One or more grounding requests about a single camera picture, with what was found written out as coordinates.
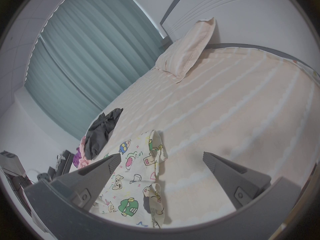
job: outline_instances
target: pink pillow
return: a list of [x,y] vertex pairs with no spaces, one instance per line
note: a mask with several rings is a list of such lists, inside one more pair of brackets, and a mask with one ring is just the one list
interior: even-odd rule
[[170,77],[176,83],[180,82],[206,47],[215,25],[214,18],[197,21],[184,37],[175,41],[159,56],[155,68],[171,73]]

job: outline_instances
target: striped bed sheet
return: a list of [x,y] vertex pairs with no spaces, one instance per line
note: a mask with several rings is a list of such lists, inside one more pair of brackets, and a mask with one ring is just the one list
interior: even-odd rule
[[269,174],[271,183],[284,176],[301,187],[320,155],[318,84],[294,61],[254,48],[204,50],[180,83],[152,69],[103,112],[115,108],[124,110],[96,161],[157,130],[168,155],[157,180],[163,228],[235,211],[204,151]]

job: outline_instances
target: striped pillow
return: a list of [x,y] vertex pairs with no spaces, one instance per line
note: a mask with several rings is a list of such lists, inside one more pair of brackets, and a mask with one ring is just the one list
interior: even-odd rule
[[171,73],[170,77],[176,83],[180,82],[206,47],[215,25],[214,18],[197,21],[184,37],[175,41],[159,56],[155,68]]

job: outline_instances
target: headboard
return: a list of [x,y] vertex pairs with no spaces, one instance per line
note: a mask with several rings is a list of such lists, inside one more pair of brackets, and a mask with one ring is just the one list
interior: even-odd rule
[[289,0],[174,0],[161,25],[174,42],[201,19],[214,17],[210,44],[247,44],[298,58],[320,73],[320,50]]

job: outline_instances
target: teal curtain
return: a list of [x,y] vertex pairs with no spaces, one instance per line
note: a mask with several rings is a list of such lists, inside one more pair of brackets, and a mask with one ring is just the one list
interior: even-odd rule
[[65,0],[38,38],[25,87],[54,122],[81,139],[154,66],[161,40],[132,0]]

